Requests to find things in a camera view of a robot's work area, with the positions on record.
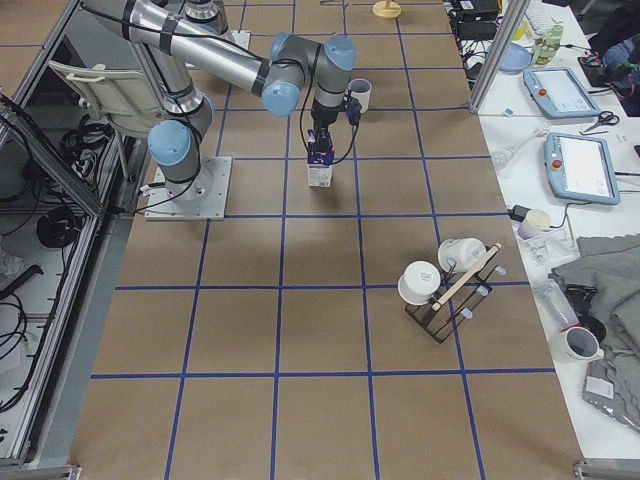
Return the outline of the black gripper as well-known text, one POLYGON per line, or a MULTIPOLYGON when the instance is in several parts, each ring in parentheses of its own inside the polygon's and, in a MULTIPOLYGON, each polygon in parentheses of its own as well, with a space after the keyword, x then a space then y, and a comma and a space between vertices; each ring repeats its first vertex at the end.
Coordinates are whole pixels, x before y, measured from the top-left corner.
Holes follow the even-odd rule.
POLYGON ((327 107, 314 102, 311 108, 313 128, 308 130, 307 162, 308 163, 340 163, 351 152, 355 137, 359 130, 361 119, 361 104, 359 102, 342 102, 336 107, 327 107), (349 124, 355 128, 346 153, 338 160, 335 159, 335 149, 329 131, 329 126, 337 120, 339 113, 345 112, 349 124))

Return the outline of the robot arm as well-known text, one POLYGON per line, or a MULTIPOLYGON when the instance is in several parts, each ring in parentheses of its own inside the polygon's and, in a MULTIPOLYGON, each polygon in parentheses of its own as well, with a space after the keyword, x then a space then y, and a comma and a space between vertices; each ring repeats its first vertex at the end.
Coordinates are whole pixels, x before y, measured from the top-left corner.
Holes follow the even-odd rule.
POLYGON ((187 0, 185 17, 216 35, 228 33, 229 26, 223 0, 187 0))
POLYGON ((152 1, 85 1, 82 7, 122 39, 158 54, 160 63, 174 60, 204 69, 261 98, 274 116, 288 117, 309 104, 308 169, 331 171, 341 163, 330 127, 340 113, 353 128, 361 117, 361 105, 349 90, 356 63, 349 38, 332 36, 319 43, 279 33, 264 58, 152 1))

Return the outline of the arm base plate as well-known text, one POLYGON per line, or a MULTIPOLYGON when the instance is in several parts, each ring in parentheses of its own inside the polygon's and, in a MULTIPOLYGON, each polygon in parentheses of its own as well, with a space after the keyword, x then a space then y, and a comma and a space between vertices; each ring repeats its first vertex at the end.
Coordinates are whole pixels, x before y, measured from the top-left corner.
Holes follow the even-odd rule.
POLYGON ((160 167, 154 181, 162 183, 150 191, 144 216, 149 221, 222 221, 225 217, 231 178, 230 156, 203 157, 194 183, 181 196, 177 184, 165 181, 160 167))
POLYGON ((250 44, 251 32, 249 30, 227 30, 221 35, 232 43, 248 50, 250 44))

